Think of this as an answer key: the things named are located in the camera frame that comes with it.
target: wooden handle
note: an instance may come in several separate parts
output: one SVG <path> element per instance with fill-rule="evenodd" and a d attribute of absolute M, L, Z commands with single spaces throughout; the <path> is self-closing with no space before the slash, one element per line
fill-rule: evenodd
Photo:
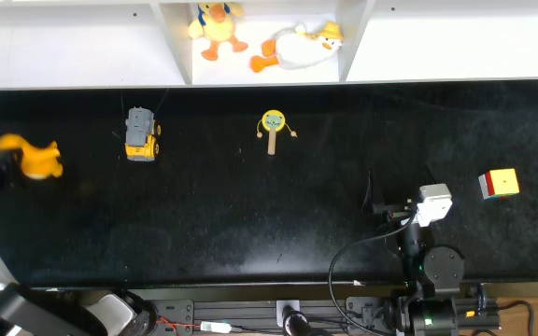
<path fill-rule="evenodd" d="M 272 127 L 271 130 L 269 130 L 269 147 L 267 148 L 267 154 L 269 155 L 276 154 L 276 136 L 276 128 Z"/>

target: rubik's cube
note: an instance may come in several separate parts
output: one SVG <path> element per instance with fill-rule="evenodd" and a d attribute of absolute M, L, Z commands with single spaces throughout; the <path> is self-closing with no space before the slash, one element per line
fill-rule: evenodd
<path fill-rule="evenodd" d="M 498 169 L 488 171 L 478 177 L 483 191 L 483 198 L 509 196 L 520 193 L 518 179 L 514 169 Z"/>

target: wooden floor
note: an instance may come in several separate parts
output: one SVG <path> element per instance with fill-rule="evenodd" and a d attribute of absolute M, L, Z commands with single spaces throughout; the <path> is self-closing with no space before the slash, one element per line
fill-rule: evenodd
<path fill-rule="evenodd" d="M 503 306 L 516 300 L 524 300 L 532 305 L 534 310 L 534 335 L 538 336 L 538 298 L 503 298 L 498 303 Z M 493 330 L 498 336 L 528 336 L 529 310 L 525 306 L 517 306 L 512 309 L 500 311 L 502 317 L 502 329 Z M 473 335 L 472 332 L 460 332 L 460 335 Z"/>

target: white label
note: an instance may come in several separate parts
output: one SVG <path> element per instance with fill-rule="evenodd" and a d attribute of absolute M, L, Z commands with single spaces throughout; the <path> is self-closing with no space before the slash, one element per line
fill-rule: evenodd
<path fill-rule="evenodd" d="M 232 326 L 227 323 L 217 323 L 217 322 L 201 322 L 201 331 L 210 331 L 218 333 L 230 333 L 232 331 Z"/>

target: white duck plush toy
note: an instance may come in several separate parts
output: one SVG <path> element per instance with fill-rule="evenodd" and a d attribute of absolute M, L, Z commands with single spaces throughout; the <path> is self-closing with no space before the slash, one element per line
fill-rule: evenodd
<path fill-rule="evenodd" d="M 342 47 L 344 37 L 335 22 L 327 22 L 316 35 L 309 34 L 302 24 L 277 33 L 276 38 L 262 43 L 262 55 L 253 56 L 250 67 L 260 73 L 265 67 L 279 65 L 286 70 L 303 69 L 332 58 Z"/>

